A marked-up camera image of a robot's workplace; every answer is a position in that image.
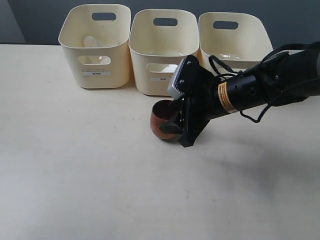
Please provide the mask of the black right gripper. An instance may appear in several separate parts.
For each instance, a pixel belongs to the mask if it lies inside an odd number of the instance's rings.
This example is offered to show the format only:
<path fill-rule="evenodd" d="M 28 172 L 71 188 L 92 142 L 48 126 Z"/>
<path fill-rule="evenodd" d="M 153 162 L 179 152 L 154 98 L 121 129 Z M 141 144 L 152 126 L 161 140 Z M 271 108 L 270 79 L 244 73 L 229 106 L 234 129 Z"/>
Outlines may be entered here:
<path fill-rule="evenodd" d="M 218 86 L 223 81 L 204 67 L 186 68 L 186 100 L 172 100 L 159 129 L 164 134 L 180 134 L 178 143 L 192 147 L 210 120 L 228 115 L 223 107 Z"/>

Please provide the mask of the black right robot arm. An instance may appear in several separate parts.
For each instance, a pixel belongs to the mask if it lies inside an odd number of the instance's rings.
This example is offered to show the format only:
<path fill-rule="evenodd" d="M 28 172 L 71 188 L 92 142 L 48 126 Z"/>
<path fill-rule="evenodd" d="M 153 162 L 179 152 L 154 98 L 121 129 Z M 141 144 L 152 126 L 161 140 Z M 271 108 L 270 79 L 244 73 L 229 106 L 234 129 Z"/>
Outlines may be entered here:
<path fill-rule="evenodd" d="M 175 70 L 168 93 L 173 116 L 160 125 L 165 134 L 178 135 L 191 147 L 207 124 L 217 118 L 263 106 L 253 123 L 271 107 L 299 103 L 320 94 L 320 44 L 285 44 L 246 70 L 233 70 L 211 55 L 211 70 L 186 56 Z"/>

